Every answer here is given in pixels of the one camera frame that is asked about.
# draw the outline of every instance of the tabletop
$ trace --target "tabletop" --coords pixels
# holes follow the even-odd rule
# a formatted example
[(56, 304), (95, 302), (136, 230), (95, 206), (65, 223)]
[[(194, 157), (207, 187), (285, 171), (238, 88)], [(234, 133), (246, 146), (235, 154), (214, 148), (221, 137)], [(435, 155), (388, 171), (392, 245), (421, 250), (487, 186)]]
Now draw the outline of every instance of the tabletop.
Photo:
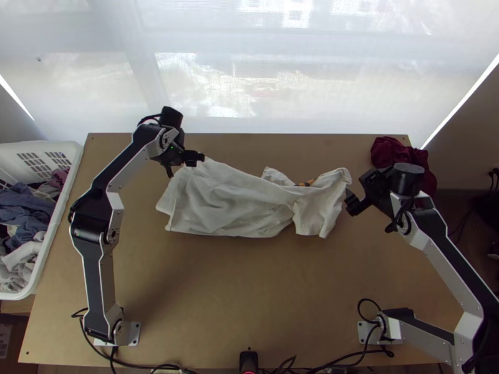
[[(407, 137), (395, 136), (405, 144)], [(69, 205), (130, 142), (130, 134), (90, 134)], [(353, 192), (371, 168), (375, 135), (188, 134), (186, 147), (239, 170), (261, 175), (265, 166), (293, 181), (346, 167)], [(315, 367), (362, 350), (357, 301), (383, 309), (409, 307), (419, 319), (453, 330), (460, 307), (425, 256), (375, 208), (356, 217), (343, 211), (327, 239), (298, 236), (293, 225), (270, 239), (209, 237), (165, 230), (155, 210), (168, 178), (148, 162), (122, 189), (122, 235), (114, 250), (116, 301), (127, 320), (141, 321), (139, 345), (121, 347), (130, 363), (235, 368), (240, 351), (259, 353), (260, 366), (297, 355)], [(85, 342), (71, 313), (86, 306), (82, 262), (61, 222), (24, 337), (20, 362), (107, 366)], [(365, 365), (436, 362), (409, 345), (395, 358), (368, 355)]]

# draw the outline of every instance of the laundry basket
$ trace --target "laundry basket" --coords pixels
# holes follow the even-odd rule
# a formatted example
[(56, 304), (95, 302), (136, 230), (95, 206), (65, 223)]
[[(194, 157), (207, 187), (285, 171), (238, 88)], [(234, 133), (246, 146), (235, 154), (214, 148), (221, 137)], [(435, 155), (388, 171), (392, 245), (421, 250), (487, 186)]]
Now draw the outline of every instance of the laundry basket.
[(28, 184), (48, 181), (52, 178), (53, 171), (70, 169), (28, 284), (19, 292), (0, 292), (0, 300), (20, 300), (35, 292), (64, 214), (82, 152), (82, 147), (75, 141), (22, 141), (0, 144), (0, 189), (9, 188), (16, 182)]

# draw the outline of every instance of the white curtain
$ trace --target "white curtain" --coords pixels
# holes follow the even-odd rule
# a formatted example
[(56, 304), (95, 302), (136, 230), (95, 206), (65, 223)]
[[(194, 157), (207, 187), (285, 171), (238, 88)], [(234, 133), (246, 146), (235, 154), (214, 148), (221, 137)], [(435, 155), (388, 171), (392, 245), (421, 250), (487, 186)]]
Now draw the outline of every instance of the white curtain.
[(497, 19), (495, 0), (0, 0), (0, 75), (52, 140), (169, 105), (186, 132), (421, 146), (499, 52)]

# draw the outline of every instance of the maroon garment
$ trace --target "maroon garment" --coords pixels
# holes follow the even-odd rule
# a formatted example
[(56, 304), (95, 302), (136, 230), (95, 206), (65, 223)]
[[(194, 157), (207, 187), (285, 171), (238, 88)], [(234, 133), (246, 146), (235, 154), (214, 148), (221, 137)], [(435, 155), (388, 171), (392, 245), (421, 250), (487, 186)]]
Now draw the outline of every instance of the maroon garment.
[(437, 179), (428, 166), (428, 151), (405, 146), (395, 138), (379, 137), (371, 147), (371, 162), (375, 168), (387, 168), (396, 162), (407, 162), (425, 168), (421, 190), (433, 197)]

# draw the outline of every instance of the blue clothing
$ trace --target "blue clothing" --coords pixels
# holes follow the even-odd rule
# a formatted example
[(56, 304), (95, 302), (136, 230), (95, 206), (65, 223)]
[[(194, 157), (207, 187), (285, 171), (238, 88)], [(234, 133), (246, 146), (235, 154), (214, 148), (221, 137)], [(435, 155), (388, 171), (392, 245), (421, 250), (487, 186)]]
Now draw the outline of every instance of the blue clothing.
[(11, 251), (33, 240), (38, 231), (46, 231), (56, 204), (33, 196), (24, 183), (0, 191), (0, 223), (16, 225), (14, 236), (4, 245)]

